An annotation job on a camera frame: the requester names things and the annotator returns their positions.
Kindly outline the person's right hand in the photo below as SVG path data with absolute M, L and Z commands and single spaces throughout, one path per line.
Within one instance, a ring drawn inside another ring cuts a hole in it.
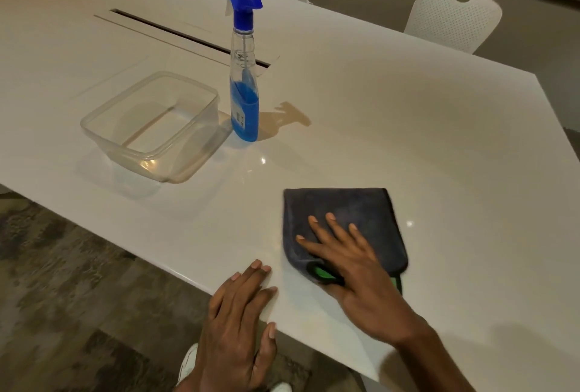
M 295 239 L 315 255 L 308 246 L 316 242 L 301 235 Z M 373 339 L 394 347 L 410 336 L 420 321 L 425 321 L 403 299 L 381 265 L 365 265 L 354 260 L 351 268 L 338 271 L 349 290 L 347 299 L 339 303 L 341 309 L 356 327 Z

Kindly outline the person's left hand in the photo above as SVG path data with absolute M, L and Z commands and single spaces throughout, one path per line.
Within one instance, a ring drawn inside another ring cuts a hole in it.
M 256 259 L 250 265 L 264 264 Z M 265 380 L 252 379 L 253 363 L 259 348 L 256 344 L 259 317 L 263 310 L 241 310 L 240 287 L 244 271 L 230 286 L 217 315 L 209 315 L 208 306 L 194 369 L 231 372 L 245 378 L 253 391 Z M 277 288 L 269 289 L 273 299 Z

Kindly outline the dark grey microfibre cloth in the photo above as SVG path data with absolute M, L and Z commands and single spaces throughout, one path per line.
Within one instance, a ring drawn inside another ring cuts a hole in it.
M 338 269 L 310 254 L 295 238 L 318 242 L 308 217 L 324 227 L 325 215 L 332 213 L 345 230 L 356 225 L 372 246 L 381 266 L 402 293 L 401 275 L 408 267 L 408 255 L 388 191 L 384 188 L 298 188 L 283 192 L 282 245 L 288 263 L 308 280 L 321 285 L 345 286 Z

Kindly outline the person's right forearm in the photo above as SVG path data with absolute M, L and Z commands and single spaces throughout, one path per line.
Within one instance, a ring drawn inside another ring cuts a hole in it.
M 420 321 L 395 349 L 419 392 L 476 392 L 427 322 Z

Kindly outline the person's left forearm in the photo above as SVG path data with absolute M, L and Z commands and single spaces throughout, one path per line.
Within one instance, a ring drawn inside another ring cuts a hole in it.
M 251 392 L 245 378 L 231 372 L 200 371 L 194 369 L 179 381 L 172 392 Z

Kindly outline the blue spray bottle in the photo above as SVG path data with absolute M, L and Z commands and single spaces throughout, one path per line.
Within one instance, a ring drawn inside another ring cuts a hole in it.
M 244 141 L 254 142 L 259 133 L 259 91 L 257 87 L 254 39 L 254 11 L 262 0 L 227 0 L 226 15 L 233 17 L 230 51 L 230 110 L 233 130 Z

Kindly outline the clear plastic container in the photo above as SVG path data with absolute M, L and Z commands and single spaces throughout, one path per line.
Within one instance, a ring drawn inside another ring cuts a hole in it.
M 83 132 L 114 163 L 160 183 L 180 184 L 232 132 L 219 93 L 201 82 L 158 71 L 81 120 Z

